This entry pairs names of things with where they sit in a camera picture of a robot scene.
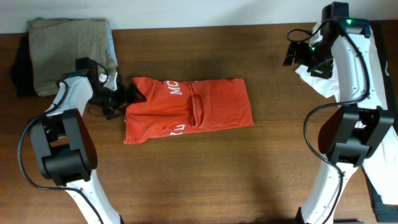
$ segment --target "black cable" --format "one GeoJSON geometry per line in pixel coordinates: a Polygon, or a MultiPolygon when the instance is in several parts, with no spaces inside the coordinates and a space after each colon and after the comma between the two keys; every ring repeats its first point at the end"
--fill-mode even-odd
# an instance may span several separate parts
{"type": "Polygon", "coordinates": [[[109,79],[109,73],[108,73],[108,71],[107,71],[107,69],[105,68],[105,66],[104,65],[102,65],[102,64],[100,64],[100,63],[98,63],[98,62],[95,62],[97,65],[99,65],[104,71],[105,71],[105,73],[106,73],[106,80],[105,80],[105,82],[104,82],[104,84],[108,81],[108,79],[109,79]]]}
{"type": "Polygon", "coordinates": [[[24,176],[24,178],[28,181],[28,183],[30,183],[31,186],[39,189],[39,190],[53,190],[53,191],[66,191],[66,190],[70,190],[70,191],[74,191],[78,194],[80,194],[80,196],[83,197],[83,199],[87,202],[87,204],[91,207],[91,209],[94,211],[94,213],[96,214],[96,216],[98,217],[98,220],[100,223],[104,223],[100,214],[98,213],[97,209],[95,209],[94,205],[88,200],[87,196],[82,192],[81,189],[74,189],[74,188],[70,188],[70,187],[43,187],[40,185],[37,185],[35,182],[33,182],[33,180],[27,175],[25,168],[24,168],[24,164],[22,162],[22,142],[24,141],[24,137],[26,135],[26,133],[30,130],[30,128],[37,123],[38,121],[40,121],[41,119],[45,118],[45,116],[47,116],[49,113],[55,111],[65,100],[65,98],[67,97],[68,91],[69,91],[69,86],[65,81],[60,81],[65,85],[65,92],[61,97],[61,100],[57,103],[57,104],[53,104],[53,108],[47,110],[46,112],[34,117],[33,119],[31,119],[27,126],[25,127],[25,129],[22,132],[21,138],[19,139],[18,142],[18,163],[19,163],[19,168],[21,169],[22,175],[24,176]]]}
{"type": "Polygon", "coordinates": [[[289,31],[289,32],[287,33],[287,39],[288,39],[289,41],[291,41],[291,42],[295,42],[295,40],[290,39],[290,34],[293,33],[293,32],[295,32],[295,31],[300,31],[300,32],[306,33],[307,35],[312,35],[312,30],[292,29],[291,31],[289,31]]]}
{"type": "Polygon", "coordinates": [[[328,108],[328,107],[331,107],[331,106],[353,105],[353,104],[356,104],[356,103],[359,103],[359,102],[362,102],[363,100],[365,100],[365,99],[369,96],[369,93],[370,93],[370,77],[369,77],[368,68],[366,67],[366,63],[365,63],[365,60],[364,60],[364,58],[363,58],[363,55],[362,55],[362,53],[359,51],[358,47],[355,45],[355,43],[353,42],[353,40],[349,37],[349,35],[347,34],[347,32],[344,30],[344,28],[341,26],[341,24],[340,24],[338,21],[336,21],[336,20],[334,20],[334,19],[327,19],[327,20],[323,21],[323,22],[321,23],[321,25],[318,27],[318,29],[317,29],[313,34],[309,35],[307,38],[302,39],[302,40],[292,40],[292,39],[290,39],[289,35],[290,35],[293,31],[301,31],[301,30],[299,30],[299,29],[291,30],[291,31],[287,34],[287,39],[288,39],[289,41],[291,41],[291,42],[296,42],[296,43],[297,43],[297,42],[303,42],[303,41],[309,40],[309,39],[311,39],[313,36],[315,36],[315,35],[319,32],[319,30],[320,30],[326,23],[328,23],[328,22],[333,22],[333,23],[335,23],[335,24],[337,25],[337,28],[338,28],[339,31],[340,31],[340,35],[341,35],[342,37],[346,37],[346,38],[347,38],[349,44],[351,44],[351,46],[353,46],[353,48],[354,48],[356,54],[358,55],[359,61],[361,62],[361,65],[362,65],[362,68],[363,68],[363,71],[364,71],[364,76],[365,76],[365,80],[366,80],[366,91],[365,91],[364,95],[363,95],[360,99],[357,99],[357,100],[351,100],[351,101],[345,101],[345,102],[339,102],[339,103],[329,103],[329,104],[325,104],[325,105],[318,106],[318,107],[316,107],[315,109],[311,110],[311,111],[308,113],[308,115],[305,117],[305,119],[304,119],[303,133],[304,133],[304,139],[305,139],[305,142],[307,143],[307,146],[308,146],[308,147],[310,148],[310,150],[314,153],[314,155],[316,155],[316,156],[317,156],[319,159],[321,159],[323,162],[326,162],[327,164],[333,166],[333,167],[338,171],[338,173],[339,173],[339,175],[340,175],[340,184],[339,184],[339,189],[338,189],[338,192],[337,192],[337,196],[336,196],[335,202],[333,203],[333,206],[332,206],[332,208],[331,208],[331,210],[330,210],[329,215],[326,217],[325,221],[323,221],[323,224],[325,224],[325,223],[329,220],[329,218],[331,217],[333,211],[335,210],[335,208],[336,208],[336,206],[337,206],[339,197],[340,197],[340,195],[341,195],[341,191],[343,190],[343,178],[344,178],[345,175],[344,175],[344,173],[341,171],[341,169],[340,169],[336,164],[333,164],[333,163],[331,163],[329,160],[327,160],[327,159],[325,159],[324,157],[322,157],[322,156],[314,149],[314,147],[311,145],[310,140],[308,139],[308,133],[307,133],[307,124],[308,124],[308,120],[309,120],[310,117],[311,117],[315,112],[317,112],[318,110],[321,110],[321,109],[324,109],[324,108],[328,108]]]}

